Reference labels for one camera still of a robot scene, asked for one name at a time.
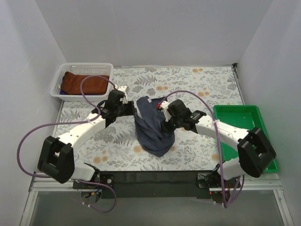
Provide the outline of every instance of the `blue towel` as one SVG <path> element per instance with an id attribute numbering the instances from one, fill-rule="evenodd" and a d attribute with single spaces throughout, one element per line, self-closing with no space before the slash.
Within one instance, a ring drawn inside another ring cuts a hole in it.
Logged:
<path id="1" fill-rule="evenodd" d="M 165 119 L 163 112 L 156 110 L 162 98 L 152 99 L 142 97 L 137 100 L 141 117 L 134 114 L 137 139 L 142 148 L 157 156 L 163 156 L 174 144 L 174 133 L 167 134 L 161 131 L 160 123 Z"/>

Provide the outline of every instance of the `green tray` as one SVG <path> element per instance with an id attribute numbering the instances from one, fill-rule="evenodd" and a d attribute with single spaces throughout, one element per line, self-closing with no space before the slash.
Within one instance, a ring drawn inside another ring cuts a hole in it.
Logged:
<path id="1" fill-rule="evenodd" d="M 216 119 L 244 129 L 253 129 L 254 127 L 261 128 L 264 134 L 268 137 L 264 127 L 259 108 L 254 105 L 216 105 L 214 106 L 214 115 Z M 222 143 L 223 160 L 229 161 L 238 157 L 237 151 L 227 144 Z M 265 173 L 278 172 L 278 164 L 276 159 L 264 171 Z"/>

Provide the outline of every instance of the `brown cloth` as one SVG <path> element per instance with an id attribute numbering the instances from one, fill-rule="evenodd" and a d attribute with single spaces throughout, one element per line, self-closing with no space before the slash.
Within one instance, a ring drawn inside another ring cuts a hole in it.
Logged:
<path id="1" fill-rule="evenodd" d="M 64 80 L 62 82 L 62 91 L 69 95 L 78 95 L 80 92 L 80 83 L 84 78 L 89 75 L 79 75 L 72 74 L 71 72 L 66 72 Z M 102 75 L 103 77 L 109 79 L 108 75 Z M 84 81 L 83 92 L 84 94 L 93 95 L 103 95 L 107 91 L 108 81 L 100 77 L 93 77 Z"/>

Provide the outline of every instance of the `white wall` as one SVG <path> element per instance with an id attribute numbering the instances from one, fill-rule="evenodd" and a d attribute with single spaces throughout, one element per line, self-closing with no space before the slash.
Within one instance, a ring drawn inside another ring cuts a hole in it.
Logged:
<path id="1" fill-rule="evenodd" d="M 59 101 L 49 82 L 65 59 L 34 0 L 0 1 L 0 225 L 19 225 L 31 177 L 16 162 L 23 135 L 55 121 Z M 41 145 L 52 128 L 25 141 L 21 160 L 36 170 Z"/>
<path id="2" fill-rule="evenodd" d="M 36 0 L 68 62 L 229 65 L 272 0 Z"/>
<path id="3" fill-rule="evenodd" d="M 238 64 L 247 104 L 258 105 L 277 152 L 295 225 L 301 225 L 301 1 L 274 0 Z"/>

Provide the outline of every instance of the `white plastic basket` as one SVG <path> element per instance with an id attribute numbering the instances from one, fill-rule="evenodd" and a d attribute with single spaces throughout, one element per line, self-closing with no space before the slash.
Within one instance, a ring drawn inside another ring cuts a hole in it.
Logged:
<path id="1" fill-rule="evenodd" d="M 105 63 L 66 63 L 62 64 L 52 80 L 50 95 L 61 98 L 64 101 L 85 101 L 82 95 L 61 95 L 61 85 L 66 72 L 80 75 L 108 75 L 109 80 L 113 79 L 113 65 Z M 90 101 L 102 101 L 107 96 L 113 86 L 109 83 L 104 95 L 87 95 Z"/>

